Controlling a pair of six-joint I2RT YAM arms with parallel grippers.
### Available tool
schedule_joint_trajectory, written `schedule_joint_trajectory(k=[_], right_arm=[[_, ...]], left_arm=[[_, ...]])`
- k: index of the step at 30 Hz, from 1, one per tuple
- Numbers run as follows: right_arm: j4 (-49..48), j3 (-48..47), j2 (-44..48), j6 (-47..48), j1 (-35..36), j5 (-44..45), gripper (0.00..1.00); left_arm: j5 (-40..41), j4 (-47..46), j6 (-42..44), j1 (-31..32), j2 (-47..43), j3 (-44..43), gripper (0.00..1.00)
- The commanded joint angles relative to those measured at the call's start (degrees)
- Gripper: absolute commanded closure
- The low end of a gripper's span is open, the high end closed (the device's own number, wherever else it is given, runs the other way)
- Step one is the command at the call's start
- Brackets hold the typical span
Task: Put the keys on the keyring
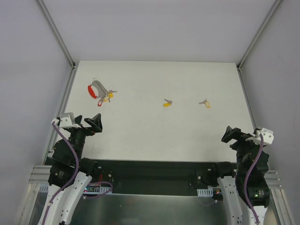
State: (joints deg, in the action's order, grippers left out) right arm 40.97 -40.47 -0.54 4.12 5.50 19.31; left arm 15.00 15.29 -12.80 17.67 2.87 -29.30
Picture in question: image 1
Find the red grey carabiner keyring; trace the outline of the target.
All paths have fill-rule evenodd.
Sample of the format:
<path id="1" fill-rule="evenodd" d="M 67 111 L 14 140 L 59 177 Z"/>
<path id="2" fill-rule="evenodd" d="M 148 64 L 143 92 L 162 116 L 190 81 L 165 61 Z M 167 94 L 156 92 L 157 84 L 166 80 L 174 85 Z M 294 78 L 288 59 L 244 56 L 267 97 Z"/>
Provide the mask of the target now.
<path id="1" fill-rule="evenodd" d="M 93 79 L 92 83 L 87 86 L 89 95 L 93 99 L 98 100 L 98 107 L 101 107 L 104 102 L 109 102 L 114 97 L 115 90 L 107 90 L 104 85 L 96 78 Z"/>

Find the key with yellow tag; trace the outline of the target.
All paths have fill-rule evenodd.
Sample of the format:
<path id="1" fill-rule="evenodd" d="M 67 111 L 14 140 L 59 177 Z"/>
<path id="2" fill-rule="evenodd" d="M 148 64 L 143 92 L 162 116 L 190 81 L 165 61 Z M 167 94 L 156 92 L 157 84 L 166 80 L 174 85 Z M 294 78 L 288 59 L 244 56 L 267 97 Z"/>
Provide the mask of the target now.
<path id="1" fill-rule="evenodd" d="M 169 107 L 172 105 L 172 101 L 171 100 L 167 100 L 167 99 L 164 99 L 165 103 L 163 104 L 163 107 Z"/>
<path id="2" fill-rule="evenodd" d="M 206 108 L 210 108 L 210 103 L 207 99 L 203 100 L 202 102 L 199 103 L 200 105 L 205 105 Z"/>

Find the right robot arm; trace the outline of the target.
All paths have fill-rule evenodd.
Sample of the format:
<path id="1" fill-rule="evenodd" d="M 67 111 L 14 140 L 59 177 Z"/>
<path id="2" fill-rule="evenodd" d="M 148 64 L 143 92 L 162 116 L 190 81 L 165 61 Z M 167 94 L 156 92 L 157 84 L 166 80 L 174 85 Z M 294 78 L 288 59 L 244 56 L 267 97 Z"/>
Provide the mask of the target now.
<path id="1" fill-rule="evenodd" d="M 228 126 L 221 139 L 236 151 L 236 166 L 230 162 L 214 163 L 197 179 L 219 187 L 225 204 L 228 225 L 262 225 L 270 203 L 270 189 L 265 179 L 269 155 L 263 148 L 274 140 L 273 131 L 256 128 L 253 134 Z"/>

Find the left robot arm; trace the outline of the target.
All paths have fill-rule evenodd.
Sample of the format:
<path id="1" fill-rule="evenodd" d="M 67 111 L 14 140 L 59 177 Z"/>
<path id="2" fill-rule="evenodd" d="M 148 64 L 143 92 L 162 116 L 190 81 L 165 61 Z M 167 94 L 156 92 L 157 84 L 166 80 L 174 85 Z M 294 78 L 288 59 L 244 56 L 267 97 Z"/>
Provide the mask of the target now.
<path id="1" fill-rule="evenodd" d="M 86 186 L 99 181 L 98 162 L 82 153 L 86 137 L 103 131 L 101 114 L 84 119 L 64 113 L 51 124 L 61 140 L 53 148 L 47 199 L 38 224 L 68 225 Z"/>

